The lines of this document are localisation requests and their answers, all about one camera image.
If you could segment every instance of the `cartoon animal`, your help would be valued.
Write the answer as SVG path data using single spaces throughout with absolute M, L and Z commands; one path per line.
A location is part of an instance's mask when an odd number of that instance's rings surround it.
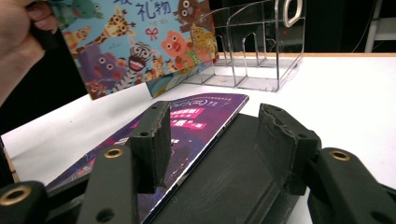
M 152 61 L 151 61 L 151 66 L 152 66 L 152 69 L 155 70 L 155 77 L 165 76 L 165 72 L 163 71 L 163 56 L 162 55 L 158 58 L 155 57 L 155 55 L 153 55 Z
M 136 75 L 136 81 L 134 82 L 135 85 L 139 85 L 141 83 L 143 83 L 143 75 L 142 73 L 137 73 Z
M 192 43 L 187 42 L 184 36 L 177 32 L 170 30 L 161 47 L 170 57 L 175 59 L 175 67 L 177 70 L 194 66 L 192 58 L 186 55 L 186 51 L 192 51 Z
M 78 55 L 82 76 L 86 82 L 97 80 L 108 90 L 126 74 L 127 69 L 118 65 L 111 53 L 102 53 L 95 42 L 88 44 Z
M 165 64 L 166 64 L 166 69 L 168 69 L 169 73 L 174 73 L 177 71 L 175 65 L 172 62 L 172 59 L 165 61 Z
M 146 69 L 146 81 L 150 81 L 154 78 L 157 77 L 157 75 L 155 74 L 155 70 L 154 69 Z
M 174 12 L 176 20 L 182 25 L 180 31 L 182 33 L 188 32 L 191 24 L 198 21 L 201 26 L 209 27 L 213 21 L 211 17 L 205 15 L 210 12 L 207 1 L 201 3 L 198 0 L 179 0 L 177 11 Z
M 98 12 L 100 6 L 92 0 L 73 0 L 71 5 L 51 0 L 51 4 L 52 12 L 58 19 L 61 29 L 67 28 L 77 19 L 103 18 L 103 13 Z
M 87 39 L 88 34 L 91 31 L 91 26 L 86 26 L 82 29 L 78 29 L 77 31 L 70 32 L 70 31 L 63 31 L 64 33 L 64 41 L 66 42 L 67 46 L 69 47 L 72 53 L 76 53 L 76 49 L 78 43 L 82 40 Z
M 136 74 L 146 67 L 147 61 L 152 55 L 159 53 L 158 50 L 152 49 L 150 45 L 142 42 L 134 42 L 131 36 L 129 37 L 129 42 L 131 44 L 131 48 L 129 49 L 131 56 L 128 58 L 129 70 L 122 80 L 111 90 L 112 92 L 122 91 L 133 86 L 134 81 L 137 79 Z
M 201 59 L 201 62 L 207 62 L 207 58 L 210 60 L 210 57 L 212 59 L 216 58 L 218 43 L 211 32 L 193 24 L 191 26 L 191 40 L 194 45 L 194 50 Z
M 100 83 L 98 80 L 85 82 L 88 92 L 93 100 L 106 96 L 107 87 Z
M 105 24 L 105 29 L 99 36 L 97 36 L 92 42 L 97 44 L 102 44 L 110 37 L 118 37 L 122 35 L 136 35 L 136 32 L 129 28 L 129 26 L 134 27 L 135 23 L 128 23 L 125 20 L 126 10 L 121 10 L 116 6 L 116 13 L 107 21 Z M 80 47 L 77 52 L 81 52 L 85 47 Z

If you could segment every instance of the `dark book cover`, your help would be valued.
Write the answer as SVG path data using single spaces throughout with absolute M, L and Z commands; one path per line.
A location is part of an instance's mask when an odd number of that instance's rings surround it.
M 142 221 L 153 219 L 247 101 L 248 96 L 245 94 L 203 93 L 171 102 L 172 155 L 165 174 L 166 187 L 157 188 L 155 194 L 138 195 L 138 210 Z M 88 174 L 92 170 L 96 153 L 107 146 L 123 145 L 141 117 L 139 115 L 85 154 L 50 182 L 47 190 L 56 189 Z

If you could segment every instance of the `clear acrylic organizer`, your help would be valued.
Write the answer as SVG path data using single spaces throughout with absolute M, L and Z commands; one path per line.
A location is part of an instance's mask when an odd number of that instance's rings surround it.
M 304 0 L 225 7 L 205 17 L 191 27 L 200 71 L 186 83 L 278 91 L 303 57 Z M 213 40 L 201 37 L 208 33 Z

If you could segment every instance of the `children's book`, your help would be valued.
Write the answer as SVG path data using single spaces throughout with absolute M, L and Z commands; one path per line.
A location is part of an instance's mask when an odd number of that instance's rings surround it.
M 248 96 L 244 94 L 203 93 L 171 102 L 172 155 L 165 174 L 166 187 L 158 187 L 155 194 L 138 194 L 140 220 L 149 222 L 154 218 L 247 101 Z M 59 188 L 88 174 L 92 170 L 96 153 L 108 146 L 125 144 L 142 115 L 85 154 L 50 182 L 46 186 L 47 190 Z
M 208 0 L 49 0 L 92 99 L 190 72 L 217 52 L 195 53 L 191 24 L 210 23 Z M 214 38 L 203 30 L 203 38 Z

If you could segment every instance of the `white table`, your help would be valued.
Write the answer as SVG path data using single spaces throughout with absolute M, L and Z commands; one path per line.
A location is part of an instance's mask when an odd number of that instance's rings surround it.
M 282 107 L 315 131 L 323 147 L 355 154 L 378 182 L 396 189 L 396 57 L 336 56 L 305 55 L 277 93 L 181 84 L 151 99 L 139 85 L 96 101 L 83 96 L 2 138 L 20 179 L 48 184 L 157 100 L 240 92 L 250 96 L 241 113 L 257 117 L 260 103 Z M 302 197 L 288 223 L 310 222 Z

